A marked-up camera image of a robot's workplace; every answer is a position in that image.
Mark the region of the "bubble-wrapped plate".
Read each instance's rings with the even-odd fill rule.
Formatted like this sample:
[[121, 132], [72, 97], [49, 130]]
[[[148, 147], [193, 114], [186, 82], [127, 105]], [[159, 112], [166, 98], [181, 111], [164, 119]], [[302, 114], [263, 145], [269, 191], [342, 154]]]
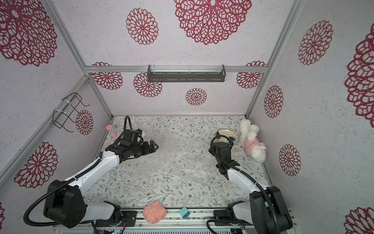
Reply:
[[216, 136], [226, 136], [227, 138], [229, 138], [230, 143], [235, 143], [237, 139], [236, 134], [230, 129], [219, 129], [216, 132]]

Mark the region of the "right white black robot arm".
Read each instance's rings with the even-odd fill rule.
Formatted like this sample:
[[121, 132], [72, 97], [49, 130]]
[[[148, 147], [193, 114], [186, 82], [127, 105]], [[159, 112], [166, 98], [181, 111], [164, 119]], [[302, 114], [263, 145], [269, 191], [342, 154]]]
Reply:
[[230, 203], [224, 211], [215, 211], [215, 219], [206, 222], [216, 224], [249, 224], [258, 234], [280, 234], [293, 228], [293, 221], [280, 189], [266, 187], [245, 172], [231, 157], [232, 146], [226, 142], [212, 142], [209, 152], [215, 157], [221, 175], [236, 184], [249, 195], [249, 203]]

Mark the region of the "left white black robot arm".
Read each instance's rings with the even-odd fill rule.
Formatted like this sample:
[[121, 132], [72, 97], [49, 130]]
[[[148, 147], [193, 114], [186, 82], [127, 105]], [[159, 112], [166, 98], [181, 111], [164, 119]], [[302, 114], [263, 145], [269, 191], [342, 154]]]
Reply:
[[153, 140], [144, 140], [140, 129], [124, 130], [94, 162], [64, 181], [55, 180], [49, 185], [43, 215], [67, 228], [94, 220], [117, 225], [122, 220], [119, 205], [108, 201], [86, 203], [84, 196], [99, 179], [119, 164], [155, 153], [158, 148]]

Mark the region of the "white plush poodle pink shirt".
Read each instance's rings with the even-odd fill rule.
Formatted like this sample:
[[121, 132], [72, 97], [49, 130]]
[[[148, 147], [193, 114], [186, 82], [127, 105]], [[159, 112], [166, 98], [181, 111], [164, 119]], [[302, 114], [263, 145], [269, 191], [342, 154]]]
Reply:
[[264, 163], [267, 147], [257, 138], [260, 127], [252, 124], [250, 120], [243, 119], [240, 121], [240, 131], [240, 143], [243, 146], [244, 152], [254, 161]]

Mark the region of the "pink fluffy ball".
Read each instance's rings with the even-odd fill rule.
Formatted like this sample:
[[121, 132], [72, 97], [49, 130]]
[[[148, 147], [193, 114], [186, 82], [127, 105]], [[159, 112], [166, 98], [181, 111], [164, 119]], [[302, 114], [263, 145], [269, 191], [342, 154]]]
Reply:
[[156, 224], [157, 222], [161, 221], [166, 214], [166, 209], [159, 201], [150, 203], [142, 212], [143, 217], [150, 224]]

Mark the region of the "teal small cube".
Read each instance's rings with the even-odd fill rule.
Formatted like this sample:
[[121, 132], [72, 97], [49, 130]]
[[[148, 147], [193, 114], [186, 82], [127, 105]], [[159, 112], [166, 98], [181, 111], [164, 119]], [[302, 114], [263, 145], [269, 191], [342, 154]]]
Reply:
[[181, 215], [181, 217], [183, 219], [187, 219], [189, 216], [190, 216], [190, 211], [186, 208], [186, 207], [183, 207], [180, 211], [179, 211], [179, 214]]

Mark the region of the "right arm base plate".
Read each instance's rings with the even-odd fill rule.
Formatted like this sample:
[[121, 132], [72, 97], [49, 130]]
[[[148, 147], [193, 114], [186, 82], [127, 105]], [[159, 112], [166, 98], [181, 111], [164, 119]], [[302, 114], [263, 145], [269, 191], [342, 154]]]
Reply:
[[239, 220], [233, 216], [232, 213], [228, 210], [214, 210], [213, 211], [214, 216], [214, 225], [216, 226], [236, 226], [236, 225], [242, 225], [244, 226], [247, 224], [246, 221]]

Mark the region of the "black wall shelf rail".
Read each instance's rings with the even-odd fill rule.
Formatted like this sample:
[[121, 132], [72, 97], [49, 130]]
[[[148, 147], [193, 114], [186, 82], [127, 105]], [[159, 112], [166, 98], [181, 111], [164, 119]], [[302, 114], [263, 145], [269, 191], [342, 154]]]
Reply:
[[150, 83], [224, 82], [226, 74], [226, 69], [223, 65], [212, 68], [199, 66], [157, 68], [153, 65], [149, 65], [147, 79]]

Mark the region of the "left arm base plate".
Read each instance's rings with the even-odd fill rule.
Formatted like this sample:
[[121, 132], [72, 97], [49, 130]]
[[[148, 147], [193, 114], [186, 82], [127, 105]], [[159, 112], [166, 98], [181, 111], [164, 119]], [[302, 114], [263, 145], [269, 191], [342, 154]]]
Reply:
[[137, 211], [120, 211], [113, 214], [107, 220], [97, 220], [97, 227], [134, 227], [137, 218]]

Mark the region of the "aluminium front rail frame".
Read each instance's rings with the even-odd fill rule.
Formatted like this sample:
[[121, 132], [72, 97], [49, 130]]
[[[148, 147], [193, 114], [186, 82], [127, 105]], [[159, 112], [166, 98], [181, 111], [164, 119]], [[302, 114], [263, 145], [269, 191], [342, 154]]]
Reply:
[[[124, 212], [136, 211], [135, 221], [128, 221], [128, 226], [123, 229], [123, 224], [117, 227], [99, 227], [95, 225], [99, 234], [212, 234], [207, 228], [206, 222], [214, 219], [213, 212], [218, 210], [225, 211], [224, 208], [188, 208], [190, 215], [183, 219], [179, 213], [180, 209], [170, 208], [167, 209], [166, 216], [156, 224], [149, 224], [142, 212], [143, 209], [123, 209]], [[293, 228], [282, 232], [282, 234], [301, 234], [296, 221], [292, 215], [291, 210], [288, 210], [292, 221]], [[254, 226], [229, 224], [226, 226], [216, 226], [214, 222], [209, 224], [210, 228], [218, 234], [257, 234]], [[96, 234], [91, 224], [78, 225], [75, 228], [68, 229], [63, 226], [53, 226], [49, 234]]]

